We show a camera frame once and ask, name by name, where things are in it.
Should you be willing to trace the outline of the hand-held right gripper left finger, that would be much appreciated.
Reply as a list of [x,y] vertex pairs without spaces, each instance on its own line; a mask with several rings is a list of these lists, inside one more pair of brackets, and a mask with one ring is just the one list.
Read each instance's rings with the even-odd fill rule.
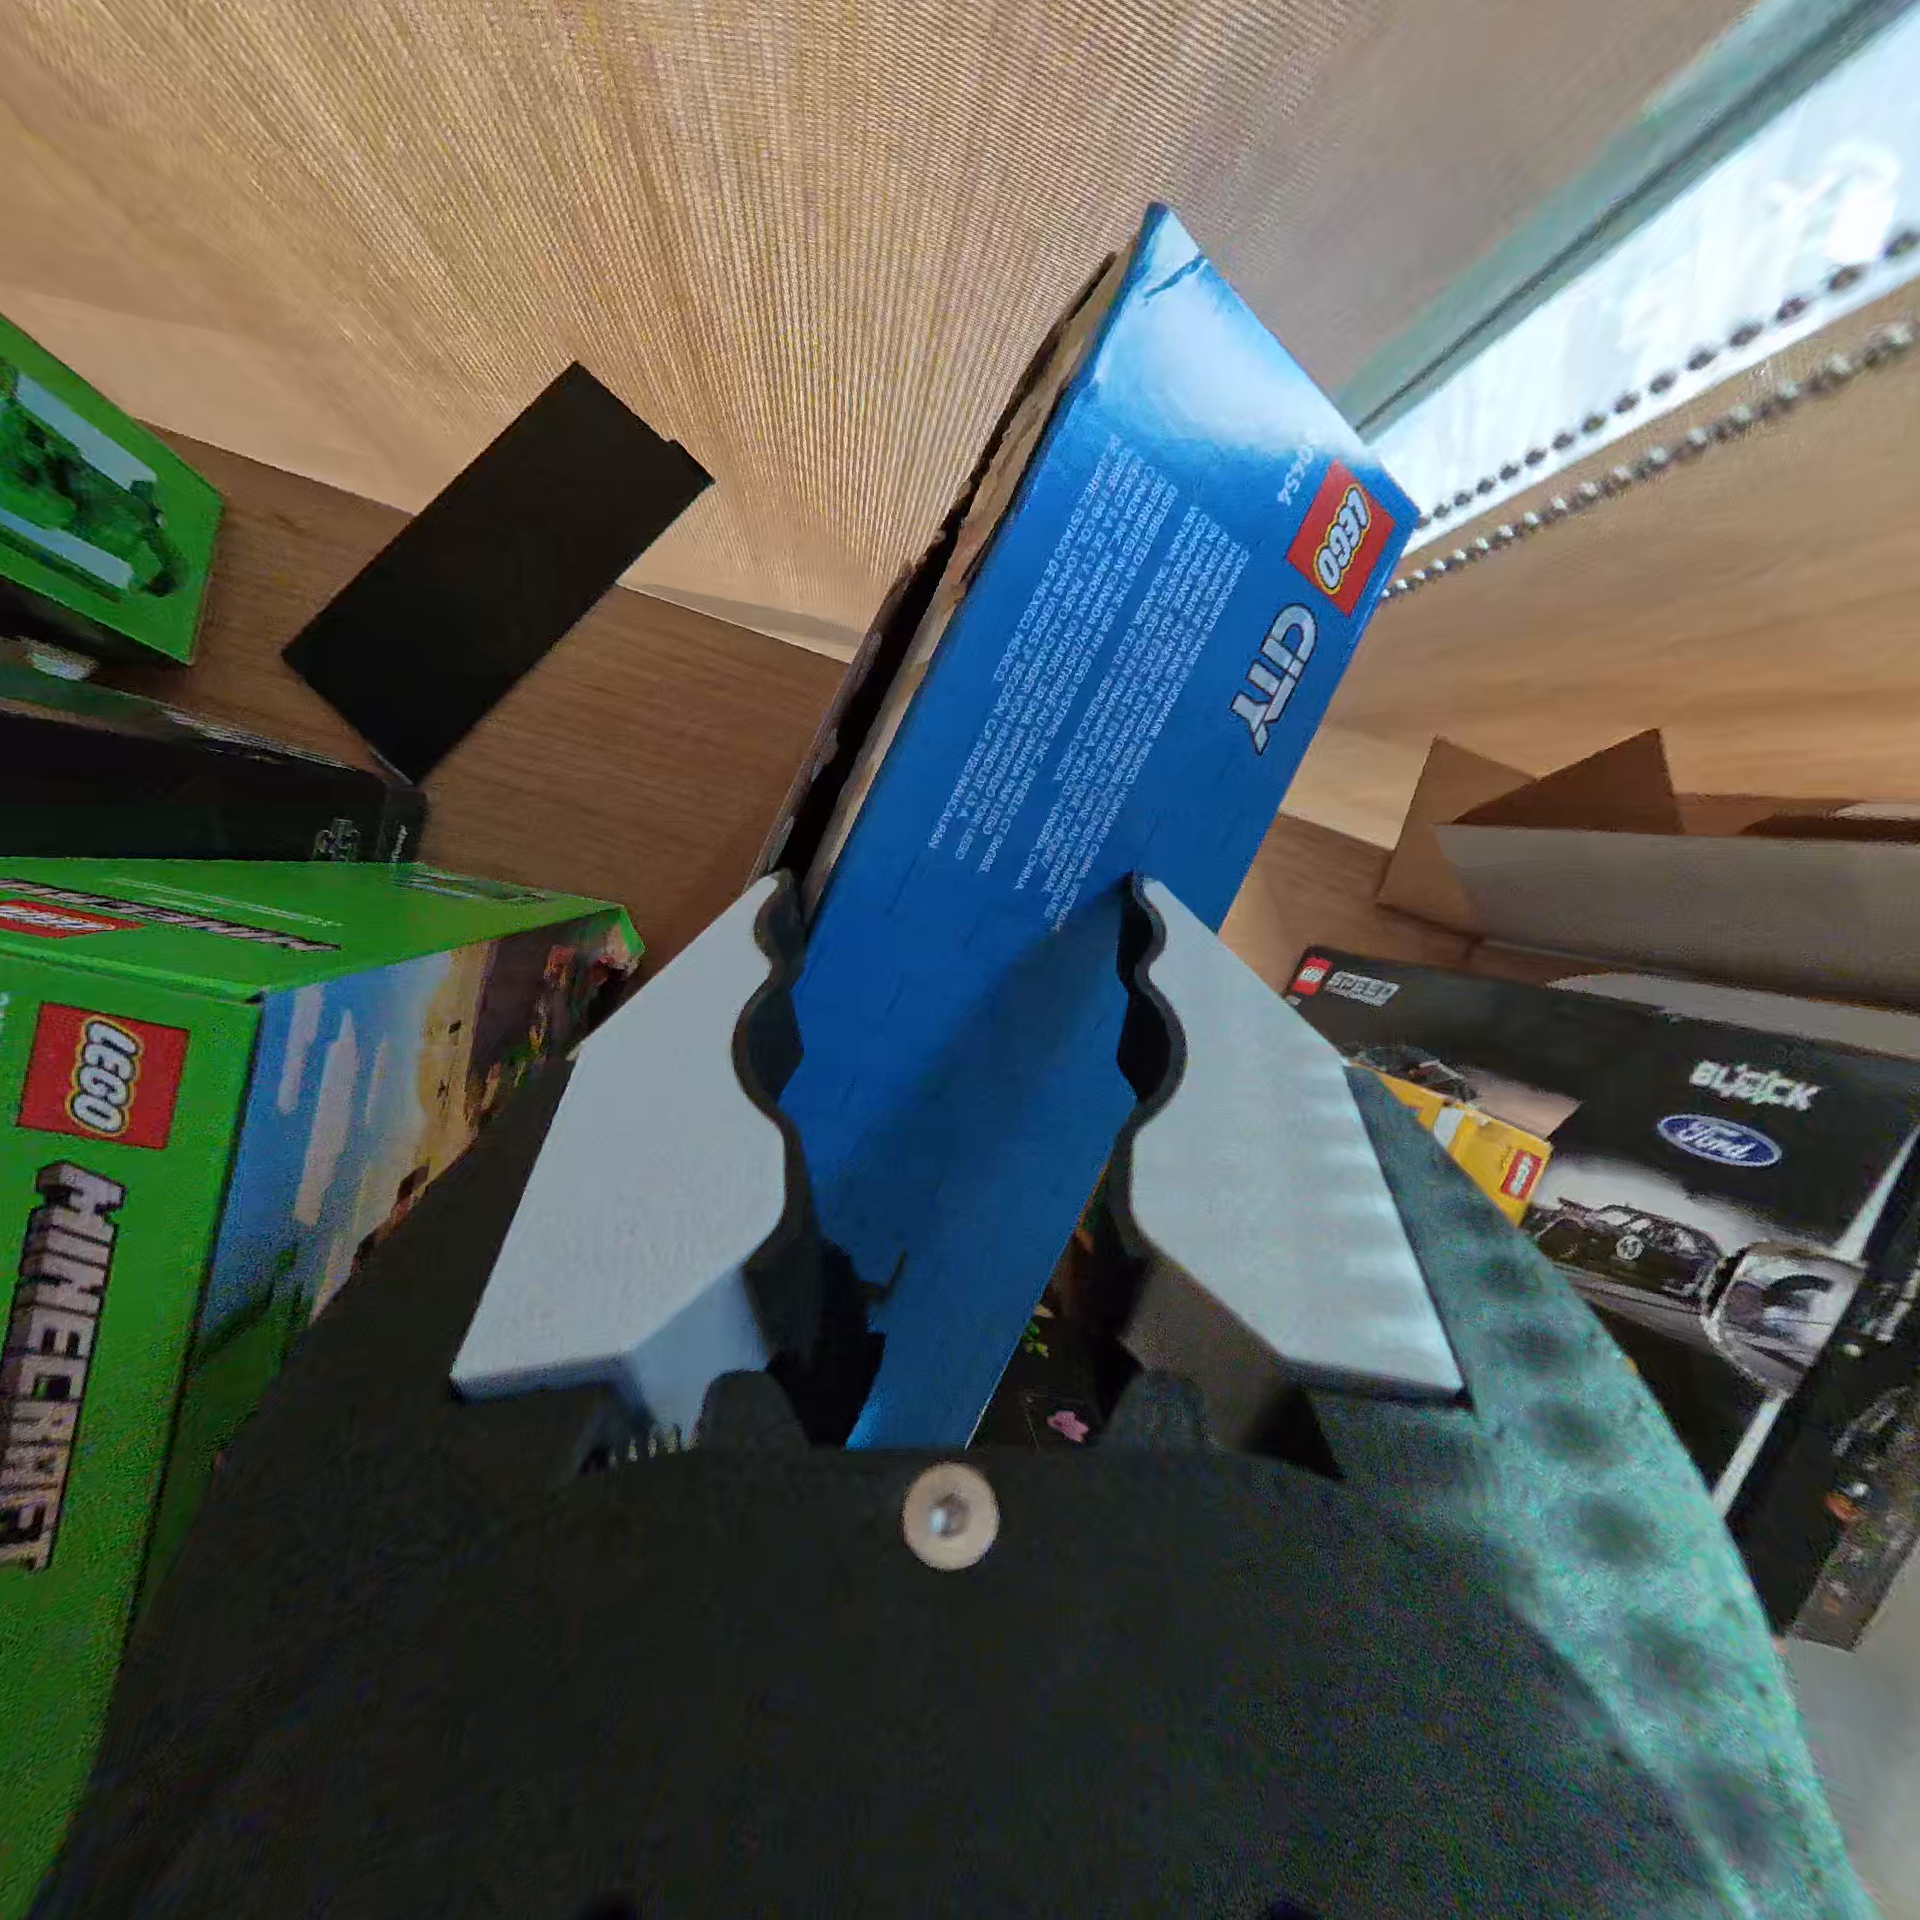
[[818,1354],[793,880],[763,874],[575,1054],[448,1381],[607,1386],[690,1435],[709,1384]]

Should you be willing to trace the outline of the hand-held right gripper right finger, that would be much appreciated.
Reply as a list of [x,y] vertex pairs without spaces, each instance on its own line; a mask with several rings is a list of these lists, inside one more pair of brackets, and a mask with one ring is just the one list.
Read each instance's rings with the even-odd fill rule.
[[1464,1410],[1456,1346],[1346,1064],[1163,882],[1122,907],[1121,1344],[1229,1450],[1331,1462],[1314,1395]]

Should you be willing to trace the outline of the blue toy brick set box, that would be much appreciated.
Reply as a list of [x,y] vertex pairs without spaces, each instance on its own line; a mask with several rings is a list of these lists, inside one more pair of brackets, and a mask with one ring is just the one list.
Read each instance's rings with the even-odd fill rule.
[[961,1449],[1137,1103],[1135,874],[1220,928],[1421,507],[1155,202],[1029,363],[789,802],[852,1449]]

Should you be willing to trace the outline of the yellow toy brick box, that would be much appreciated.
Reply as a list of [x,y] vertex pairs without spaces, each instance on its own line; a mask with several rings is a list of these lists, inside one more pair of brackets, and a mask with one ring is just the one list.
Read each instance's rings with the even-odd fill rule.
[[1441,1071],[1371,1064],[1386,1088],[1405,1103],[1444,1154],[1520,1227],[1531,1209],[1553,1145],[1485,1111],[1472,1091]]

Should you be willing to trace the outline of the black car toy brick box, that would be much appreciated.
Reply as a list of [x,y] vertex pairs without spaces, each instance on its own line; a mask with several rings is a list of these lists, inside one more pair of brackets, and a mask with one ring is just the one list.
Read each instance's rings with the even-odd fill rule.
[[1517,1227],[1707,1481],[1778,1630],[1859,1648],[1915,1550],[1915,1046],[1658,981],[1545,986],[1311,943],[1287,1001],[1354,1067],[1545,1137]]

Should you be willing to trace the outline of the brown cardboard box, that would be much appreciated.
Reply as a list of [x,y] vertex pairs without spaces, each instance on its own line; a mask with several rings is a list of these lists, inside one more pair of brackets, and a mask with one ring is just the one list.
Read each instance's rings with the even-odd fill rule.
[[1531,779],[1435,738],[1377,899],[1513,950],[1919,997],[1919,805],[1683,792],[1658,728]]

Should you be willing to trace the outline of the large green toy brick box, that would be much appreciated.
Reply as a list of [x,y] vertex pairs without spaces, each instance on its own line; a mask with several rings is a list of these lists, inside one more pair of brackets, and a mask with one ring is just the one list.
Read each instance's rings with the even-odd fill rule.
[[2,1915],[290,1351],[643,945],[416,861],[2,859]]

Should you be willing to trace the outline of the black flat panel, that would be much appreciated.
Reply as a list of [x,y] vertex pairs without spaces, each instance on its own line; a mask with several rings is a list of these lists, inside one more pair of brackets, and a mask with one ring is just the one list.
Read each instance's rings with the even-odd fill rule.
[[711,483],[679,440],[569,366],[281,657],[420,783]]

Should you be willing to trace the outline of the small green toy brick box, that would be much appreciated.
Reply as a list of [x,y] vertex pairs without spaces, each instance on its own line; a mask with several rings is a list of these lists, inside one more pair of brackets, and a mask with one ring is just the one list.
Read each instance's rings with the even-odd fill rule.
[[2,322],[2,625],[113,662],[192,664],[224,496]]

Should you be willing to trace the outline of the beige roller blind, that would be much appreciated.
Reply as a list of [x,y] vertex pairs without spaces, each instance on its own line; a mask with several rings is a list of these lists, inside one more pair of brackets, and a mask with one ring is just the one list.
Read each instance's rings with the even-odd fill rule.
[[584,360],[844,650],[1151,200],[1328,391],[1749,3],[5,3],[5,313],[411,509]]

